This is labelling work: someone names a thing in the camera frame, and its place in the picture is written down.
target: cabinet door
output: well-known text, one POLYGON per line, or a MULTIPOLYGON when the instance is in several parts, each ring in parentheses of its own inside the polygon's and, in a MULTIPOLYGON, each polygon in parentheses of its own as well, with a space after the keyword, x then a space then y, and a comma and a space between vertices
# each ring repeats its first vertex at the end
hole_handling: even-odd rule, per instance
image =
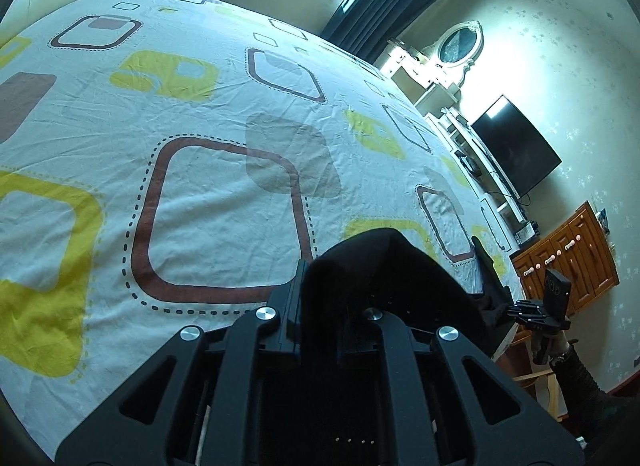
POLYGON ((542 299, 542 285, 534 270, 531 257, 529 255, 521 255, 513 262, 513 266, 516 268, 516 272, 520 277, 520 282, 522 283, 522 288, 524 289, 524 294, 527 296, 527 299, 542 299))
MULTIPOLYGON (((551 240, 547 240, 546 242, 537 245, 533 249, 533 251, 530 252, 531 263, 533 264, 533 268, 536 270, 538 281, 542 286, 540 299, 543 298, 545 293, 545 272, 547 268, 556 269, 556 271, 560 272, 568 279, 571 279, 571 277, 568 275, 569 270, 563 267, 563 262, 556 253, 557 249, 551 243, 551 240)), ((574 303, 570 301, 569 305, 566 308, 566 313, 568 316, 571 316, 572 314, 574 314, 574 312, 574 303)))
POLYGON ((593 292, 598 295, 609 290, 617 284, 616 272, 611 265, 609 248, 597 220, 589 212, 582 211, 569 222, 569 227, 572 240, 575 240, 574 251, 582 256, 593 292))
POLYGON ((589 279, 589 273, 582 260, 582 255, 575 247, 575 240, 571 229, 567 226, 558 231, 550 238, 551 244, 556 252, 560 251, 559 260, 562 274, 571 280, 571 296, 570 299, 574 304, 575 310, 580 310, 595 298, 593 286, 589 279))

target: tv stand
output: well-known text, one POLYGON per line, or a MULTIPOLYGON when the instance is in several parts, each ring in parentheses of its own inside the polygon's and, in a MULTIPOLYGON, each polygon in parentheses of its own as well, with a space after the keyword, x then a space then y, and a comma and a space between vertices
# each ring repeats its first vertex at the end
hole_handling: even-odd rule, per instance
POLYGON ((497 162, 489 152, 484 150, 476 132, 469 128, 462 114, 455 108, 443 108, 442 112, 441 119, 437 119, 431 113, 425 115, 424 119, 449 148, 456 163, 467 175, 492 231, 498 228, 501 231, 501 233, 494 233, 498 245, 504 247, 509 255, 514 255, 520 250, 520 246, 513 234, 527 223, 527 218, 515 198, 515 192, 504 182, 498 171, 497 162), (465 153, 476 161, 482 172, 481 178, 476 179, 468 172, 459 157, 455 155, 457 151, 465 153))

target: metal screw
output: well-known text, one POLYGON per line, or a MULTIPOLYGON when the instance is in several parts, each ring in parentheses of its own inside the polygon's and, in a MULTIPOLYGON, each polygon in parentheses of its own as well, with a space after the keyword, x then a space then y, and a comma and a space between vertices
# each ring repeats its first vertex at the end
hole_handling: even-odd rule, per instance
POLYGON ((382 318, 382 312, 380 312, 375 307, 369 307, 368 309, 364 309, 362 314, 367 320, 371 320, 371 321, 377 321, 380 318, 382 318))
POLYGON ((453 327, 440 327, 438 329, 438 336, 445 341, 454 341, 458 339, 460 333, 458 329, 454 329, 453 327))
POLYGON ((200 337, 200 329, 190 325, 189 327, 185 327, 180 331, 180 338, 185 341, 193 341, 197 340, 200 337))
POLYGON ((255 316, 260 320, 272 320, 276 317, 276 309, 273 307, 260 307, 255 312, 255 316))

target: yellow square pattern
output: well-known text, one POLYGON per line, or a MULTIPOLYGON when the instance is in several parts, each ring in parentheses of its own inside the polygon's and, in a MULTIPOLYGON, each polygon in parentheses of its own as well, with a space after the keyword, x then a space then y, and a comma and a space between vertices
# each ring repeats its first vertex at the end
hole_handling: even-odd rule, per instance
POLYGON ((20 36, 11 38, 0 49, 0 68, 4 67, 29 45, 31 45, 31 40, 29 38, 21 38, 20 36))
POLYGON ((82 353, 82 318, 102 211, 84 190, 0 171, 0 200, 13 191, 62 201, 76 221, 53 289, 38 292, 0 279, 0 354, 38 374, 65 376, 82 353))
POLYGON ((402 219, 354 219, 352 220, 344 230, 343 240, 350 239, 355 235, 369 231, 370 229, 379 229, 380 227, 391 227, 398 231, 415 231, 422 240, 424 246, 424 252, 431 256, 435 261, 438 261, 438 256, 433 248, 431 239, 427 234, 427 231, 415 221, 402 220, 402 219))
POLYGON ((464 186, 465 188, 471 189, 471 184, 469 184, 468 179, 466 179, 465 174, 462 173, 460 166, 448 155, 443 155, 440 157, 440 160, 444 163, 444 165, 449 169, 453 178, 456 180, 458 184, 464 186))
POLYGON ((482 246, 486 249, 491 259, 494 261, 494 269, 498 278, 501 280, 506 279, 509 274, 509 268, 505 262, 506 255, 498 247, 495 242, 494 236, 489 229, 484 226, 471 226, 471 236, 476 237, 482 243, 482 246))
POLYGON ((203 101, 211 97, 218 73, 214 65, 205 61, 165 52, 138 51, 124 61, 109 81, 120 88, 187 101, 203 101), (199 72, 199 76, 180 74, 181 67, 199 72))
POLYGON ((356 139, 365 148, 384 153, 394 159, 404 159, 402 148, 384 123, 353 110, 345 110, 344 116, 356 139))

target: bed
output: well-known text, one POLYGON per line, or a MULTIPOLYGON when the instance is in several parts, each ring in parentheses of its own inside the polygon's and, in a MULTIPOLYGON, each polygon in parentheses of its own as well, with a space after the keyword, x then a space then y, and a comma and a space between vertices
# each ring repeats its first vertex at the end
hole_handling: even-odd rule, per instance
POLYGON ((178 329, 394 227, 468 293, 520 282, 395 84, 215 0, 79 0, 0 49, 0 387, 60 441, 178 329))

